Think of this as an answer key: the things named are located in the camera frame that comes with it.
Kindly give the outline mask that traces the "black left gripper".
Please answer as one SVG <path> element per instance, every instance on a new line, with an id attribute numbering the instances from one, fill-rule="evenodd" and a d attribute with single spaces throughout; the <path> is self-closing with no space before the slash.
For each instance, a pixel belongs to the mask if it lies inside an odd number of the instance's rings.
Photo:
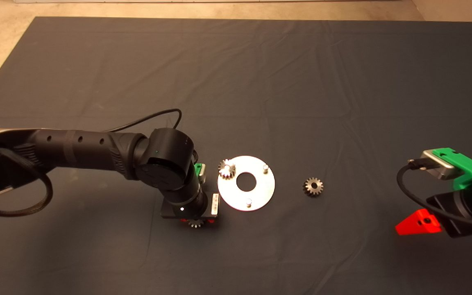
<path id="1" fill-rule="evenodd" d="M 187 204 L 175 205 L 163 201 L 161 216 L 187 223 L 190 220 L 206 220 L 208 224 L 213 224 L 218 216 L 219 205 L 219 193 L 198 193 Z"/>

